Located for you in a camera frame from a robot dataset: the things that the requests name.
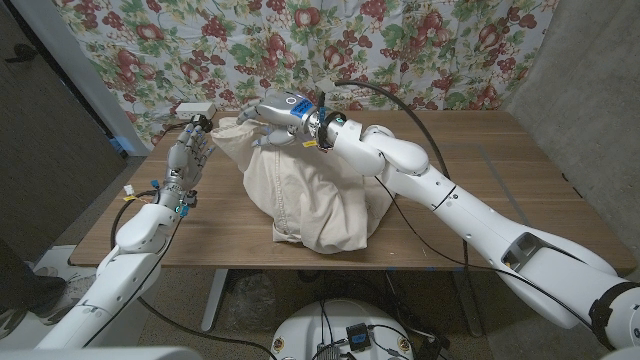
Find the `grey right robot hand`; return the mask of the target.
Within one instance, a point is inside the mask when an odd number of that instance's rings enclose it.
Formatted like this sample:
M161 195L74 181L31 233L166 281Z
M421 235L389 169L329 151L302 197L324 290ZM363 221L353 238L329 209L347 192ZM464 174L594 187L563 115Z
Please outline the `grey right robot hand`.
M309 132L309 123L317 119L317 107L306 97L281 92L254 99L245 104L236 118L238 125L261 118L270 124L267 133L253 142L254 147L283 146Z

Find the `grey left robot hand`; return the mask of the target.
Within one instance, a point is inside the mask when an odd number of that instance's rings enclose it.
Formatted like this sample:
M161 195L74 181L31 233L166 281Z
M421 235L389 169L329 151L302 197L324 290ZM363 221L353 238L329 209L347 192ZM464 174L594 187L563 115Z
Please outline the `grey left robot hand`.
M194 190L202 177L202 170L215 149L209 142L209 134L201 125L189 124L170 147L163 185L158 202L178 201Z

